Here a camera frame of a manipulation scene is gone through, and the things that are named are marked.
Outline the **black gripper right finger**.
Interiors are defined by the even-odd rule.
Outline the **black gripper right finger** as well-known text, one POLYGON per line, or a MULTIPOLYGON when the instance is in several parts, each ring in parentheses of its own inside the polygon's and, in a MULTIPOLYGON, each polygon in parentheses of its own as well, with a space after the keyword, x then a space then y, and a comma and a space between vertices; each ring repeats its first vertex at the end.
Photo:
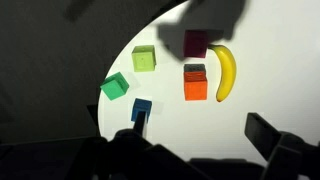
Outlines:
POLYGON ((269 159, 281 137, 279 131, 253 112, 247 114, 244 134, 265 160, 269 159))

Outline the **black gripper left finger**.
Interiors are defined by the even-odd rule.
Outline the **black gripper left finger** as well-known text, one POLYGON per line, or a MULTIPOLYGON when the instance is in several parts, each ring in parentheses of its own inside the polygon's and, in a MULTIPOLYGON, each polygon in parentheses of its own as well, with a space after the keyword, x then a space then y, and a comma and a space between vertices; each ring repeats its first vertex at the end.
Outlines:
POLYGON ((140 111, 137 114, 137 118, 136 118, 136 121, 134 123, 133 130, 137 134, 143 135, 144 134, 145 124, 146 124, 146 112, 145 111, 140 111))

